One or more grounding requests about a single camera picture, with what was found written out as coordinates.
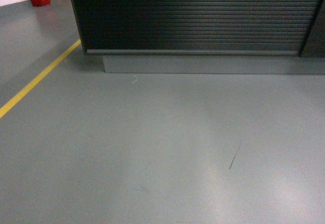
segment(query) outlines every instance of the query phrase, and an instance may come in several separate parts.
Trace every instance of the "yellow floor marking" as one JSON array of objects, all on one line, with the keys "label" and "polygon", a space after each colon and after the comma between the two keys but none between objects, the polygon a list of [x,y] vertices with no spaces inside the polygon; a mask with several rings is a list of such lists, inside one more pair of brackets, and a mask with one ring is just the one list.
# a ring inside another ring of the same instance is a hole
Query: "yellow floor marking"
[{"label": "yellow floor marking", "polygon": [[28,94],[46,75],[48,75],[64,58],[66,58],[74,49],[80,45],[81,41],[75,42],[68,50],[60,55],[54,62],[52,62],[46,69],[39,73],[25,88],[9,100],[4,106],[0,108],[0,119],[13,108],[26,94]]}]

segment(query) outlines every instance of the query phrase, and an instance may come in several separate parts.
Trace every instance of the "scuff mark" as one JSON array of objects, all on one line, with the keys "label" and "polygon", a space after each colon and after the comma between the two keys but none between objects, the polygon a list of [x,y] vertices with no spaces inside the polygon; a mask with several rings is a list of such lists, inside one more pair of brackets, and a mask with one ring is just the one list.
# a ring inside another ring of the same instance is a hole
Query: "scuff mark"
[{"label": "scuff mark", "polygon": [[134,76],[135,76],[136,79],[132,83],[135,83],[138,80],[137,76],[136,75],[134,75]]},{"label": "scuff mark", "polygon": [[204,224],[207,224],[207,222],[202,222],[202,221],[181,221],[181,220],[177,220],[177,221],[175,221],[175,223],[192,223],[192,224],[204,223]]},{"label": "scuff mark", "polygon": [[234,158],[233,158],[233,160],[232,160],[232,163],[230,164],[229,170],[230,170],[230,168],[232,167],[232,165],[233,165],[233,163],[234,163],[234,160],[235,160],[235,158],[236,158],[236,156],[237,156],[237,154],[238,154],[238,151],[239,151],[240,146],[242,145],[242,143],[243,143],[243,140],[240,141],[240,144],[239,144],[239,146],[238,146],[238,149],[237,149],[237,151],[236,151],[236,154],[235,154],[235,156],[234,156]]},{"label": "scuff mark", "polygon": [[131,188],[131,190],[149,193],[149,190],[144,186],[133,187],[133,188]]}]

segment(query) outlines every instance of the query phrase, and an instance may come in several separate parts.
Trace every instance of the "gray floor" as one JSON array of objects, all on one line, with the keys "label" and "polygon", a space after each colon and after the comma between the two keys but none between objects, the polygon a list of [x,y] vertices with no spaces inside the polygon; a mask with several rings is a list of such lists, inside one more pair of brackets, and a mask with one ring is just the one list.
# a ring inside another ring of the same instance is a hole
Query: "gray floor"
[{"label": "gray floor", "polygon": [[[17,47],[1,46],[1,105],[78,39],[69,0],[18,16],[0,22]],[[325,76],[105,74],[79,46],[0,119],[0,223],[324,223],[324,90]]]}]

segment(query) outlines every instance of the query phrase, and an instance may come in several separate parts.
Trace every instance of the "black roller shutter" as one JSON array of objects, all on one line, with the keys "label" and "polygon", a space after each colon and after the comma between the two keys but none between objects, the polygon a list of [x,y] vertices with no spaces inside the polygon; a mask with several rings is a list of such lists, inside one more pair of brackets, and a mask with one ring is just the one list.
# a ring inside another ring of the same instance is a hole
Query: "black roller shutter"
[{"label": "black roller shutter", "polygon": [[88,53],[298,54],[319,0],[73,0]]}]

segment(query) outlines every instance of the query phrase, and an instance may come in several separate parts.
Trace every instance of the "gray plinth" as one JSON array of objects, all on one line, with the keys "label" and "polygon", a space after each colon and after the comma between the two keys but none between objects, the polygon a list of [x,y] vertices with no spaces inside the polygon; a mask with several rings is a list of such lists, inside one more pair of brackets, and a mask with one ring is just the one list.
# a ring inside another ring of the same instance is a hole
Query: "gray plinth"
[{"label": "gray plinth", "polygon": [[107,55],[103,60],[106,73],[325,74],[325,58]]}]

